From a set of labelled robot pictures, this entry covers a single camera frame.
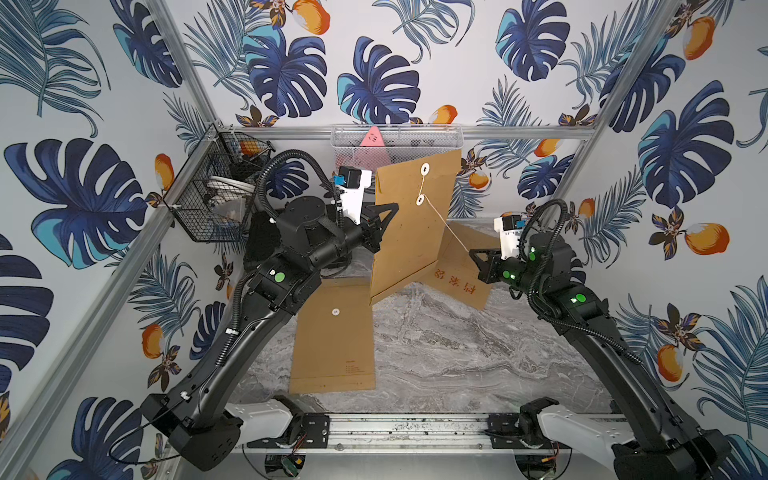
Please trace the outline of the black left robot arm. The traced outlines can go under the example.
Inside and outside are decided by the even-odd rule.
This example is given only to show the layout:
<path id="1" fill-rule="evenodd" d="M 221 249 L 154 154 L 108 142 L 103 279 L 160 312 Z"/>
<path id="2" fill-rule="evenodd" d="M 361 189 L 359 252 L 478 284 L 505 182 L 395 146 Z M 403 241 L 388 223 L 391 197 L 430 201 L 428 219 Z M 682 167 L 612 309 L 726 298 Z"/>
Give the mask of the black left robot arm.
<path id="1" fill-rule="evenodd" d="M 399 210 L 396 203 L 367 204 L 357 221 L 342 215 L 330 218 L 323 199 L 303 196 L 277 212 L 267 198 L 267 182 L 292 158 L 308 163 L 326 189 L 337 190 L 304 151 L 286 150 L 266 163 L 255 195 L 277 226 L 279 246 L 236 284 L 229 324 L 192 371 L 169 392 L 151 394 L 140 406 L 148 423 L 201 471 L 218 466 L 240 439 L 244 422 L 226 404 L 258 354 L 321 286 L 324 268 L 357 247 L 379 251 Z"/>

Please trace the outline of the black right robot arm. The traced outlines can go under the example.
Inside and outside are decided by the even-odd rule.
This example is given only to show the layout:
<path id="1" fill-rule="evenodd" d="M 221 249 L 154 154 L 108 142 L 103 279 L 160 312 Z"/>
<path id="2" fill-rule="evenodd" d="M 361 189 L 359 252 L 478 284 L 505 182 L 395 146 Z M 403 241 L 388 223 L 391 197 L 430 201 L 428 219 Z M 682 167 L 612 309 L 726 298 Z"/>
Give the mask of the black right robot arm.
<path id="1" fill-rule="evenodd" d="M 575 253 L 560 232 L 569 207 L 550 200 L 527 219 L 495 219 L 497 249 L 472 249 L 478 278 L 502 282 L 525 298 L 537 318 L 576 349 L 615 401 L 624 422 L 610 430 L 586 416 L 540 399 L 524 405 L 521 429 L 565 444 L 614 471 L 619 479 L 712 479 L 731 452 L 726 436 L 704 430 L 631 352 L 599 298 L 572 274 Z"/>

